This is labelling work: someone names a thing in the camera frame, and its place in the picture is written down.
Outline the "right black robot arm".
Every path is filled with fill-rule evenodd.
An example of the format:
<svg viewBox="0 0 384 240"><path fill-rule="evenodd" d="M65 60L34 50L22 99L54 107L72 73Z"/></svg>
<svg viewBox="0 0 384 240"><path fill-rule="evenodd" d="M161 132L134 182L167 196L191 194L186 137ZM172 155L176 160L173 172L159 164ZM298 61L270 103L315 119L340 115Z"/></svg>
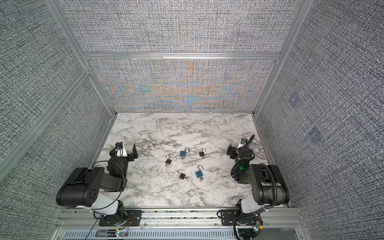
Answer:
<svg viewBox="0 0 384 240"><path fill-rule="evenodd" d="M235 218L240 224L245 224L251 215L289 203L290 193L278 166L251 164L255 154L242 145L237 148L229 145L227 155L235 160L231 177L238 184L252 188L251 195L236 204Z"/></svg>

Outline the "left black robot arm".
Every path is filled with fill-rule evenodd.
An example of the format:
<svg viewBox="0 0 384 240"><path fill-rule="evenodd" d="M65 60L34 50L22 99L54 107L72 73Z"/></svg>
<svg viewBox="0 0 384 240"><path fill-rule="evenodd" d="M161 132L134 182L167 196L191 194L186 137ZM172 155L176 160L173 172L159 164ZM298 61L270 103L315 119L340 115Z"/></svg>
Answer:
<svg viewBox="0 0 384 240"><path fill-rule="evenodd" d="M117 142L110 157L106 168L76 168L58 190L57 204L90 210L100 227L126 226L134 219L136 214L128 214L118 197L111 199L104 193L121 194L125 190L129 162L139 157L136 145L128 153L124 144Z"/></svg>

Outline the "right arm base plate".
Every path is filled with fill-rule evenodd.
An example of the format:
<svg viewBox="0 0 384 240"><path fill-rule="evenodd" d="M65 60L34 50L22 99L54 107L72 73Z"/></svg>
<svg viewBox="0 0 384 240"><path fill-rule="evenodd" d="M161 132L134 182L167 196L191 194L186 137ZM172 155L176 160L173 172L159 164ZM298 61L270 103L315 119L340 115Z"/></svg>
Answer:
<svg viewBox="0 0 384 240"><path fill-rule="evenodd" d="M240 210L228 209L217 211L217 217L221 220L223 226L251 226L262 225L263 220L258 213L245 214Z"/></svg>

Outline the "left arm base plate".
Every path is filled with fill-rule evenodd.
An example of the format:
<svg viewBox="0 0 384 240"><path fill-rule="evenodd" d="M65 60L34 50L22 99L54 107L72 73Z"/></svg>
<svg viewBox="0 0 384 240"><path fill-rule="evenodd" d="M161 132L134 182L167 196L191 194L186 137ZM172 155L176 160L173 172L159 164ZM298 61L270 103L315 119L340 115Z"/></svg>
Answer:
<svg viewBox="0 0 384 240"><path fill-rule="evenodd" d="M141 210L128 210L114 215L100 217L100 227L138 227L142 218Z"/></svg>

